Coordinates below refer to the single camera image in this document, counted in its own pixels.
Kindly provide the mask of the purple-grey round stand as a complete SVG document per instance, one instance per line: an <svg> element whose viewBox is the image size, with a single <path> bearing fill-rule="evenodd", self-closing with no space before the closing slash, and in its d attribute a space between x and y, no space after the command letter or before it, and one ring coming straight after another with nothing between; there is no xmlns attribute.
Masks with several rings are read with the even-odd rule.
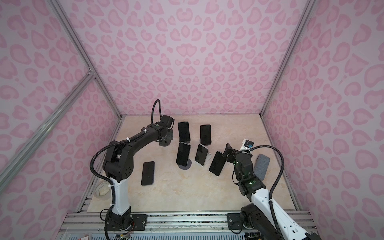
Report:
<svg viewBox="0 0 384 240"><path fill-rule="evenodd" d="M188 161L187 161L187 165L186 165L186 166L178 165L178 167L179 167L181 170L188 170L191 166L192 166L192 161L191 161L190 159L188 159Z"/></svg>

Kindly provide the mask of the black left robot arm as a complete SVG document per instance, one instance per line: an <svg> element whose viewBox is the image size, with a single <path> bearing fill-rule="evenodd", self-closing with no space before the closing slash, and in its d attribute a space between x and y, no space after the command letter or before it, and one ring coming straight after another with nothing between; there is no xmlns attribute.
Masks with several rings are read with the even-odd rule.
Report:
<svg viewBox="0 0 384 240"><path fill-rule="evenodd" d="M107 149L103 170L112 190L112 216L121 218L129 214L131 205L128 201L128 178L134 170L134 156L152 142L168 146L173 139L174 119L164 115L162 120L152 123L123 141L113 141Z"/></svg>

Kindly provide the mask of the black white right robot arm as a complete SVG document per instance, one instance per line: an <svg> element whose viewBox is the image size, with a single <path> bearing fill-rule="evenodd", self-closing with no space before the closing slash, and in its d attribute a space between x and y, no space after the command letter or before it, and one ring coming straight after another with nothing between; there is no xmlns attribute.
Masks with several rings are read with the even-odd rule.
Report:
<svg viewBox="0 0 384 240"><path fill-rule="evenodd" d="M274 150L281 159L281 167L271 189L260 180L252 162L252 151L262 148ZM281 152L269 145L253 146L245 140L240 150L235 150L226 144L223 156L234 165L233 176L236 177L240 193L248 198L251 204L241 208L242 226L255 229L261 237L268 240L319 240L317 233L309 233L302 228L288 213L273 199L273 192L284 173L284 157Z"/></svg>

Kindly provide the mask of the black round stand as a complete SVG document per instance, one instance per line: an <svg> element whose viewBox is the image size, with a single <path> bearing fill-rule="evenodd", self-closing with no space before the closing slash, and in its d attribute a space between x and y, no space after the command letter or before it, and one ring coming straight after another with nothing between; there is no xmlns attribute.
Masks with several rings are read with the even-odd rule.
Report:
<svg viewBox="0 0 384 240"><path fill-rule="evenodd" d="M171 144L171 141L173 140L173 138L164 138L162 140L159 141L159 145L161 147L167 147Z"/></svg>

